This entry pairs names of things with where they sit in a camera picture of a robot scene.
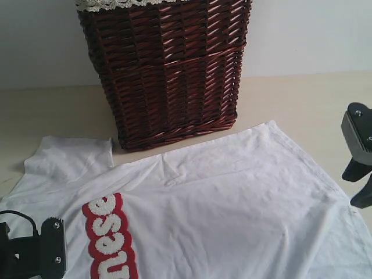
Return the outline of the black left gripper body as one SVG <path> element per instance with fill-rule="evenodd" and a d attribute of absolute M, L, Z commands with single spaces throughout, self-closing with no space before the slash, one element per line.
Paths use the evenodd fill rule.
<path fill-rule="evenodd" d="M 40 236 L 33 227 L 32 236 L 9 238 L 10 228 L 1 223 L 1 278 L 42 278 Z"/>

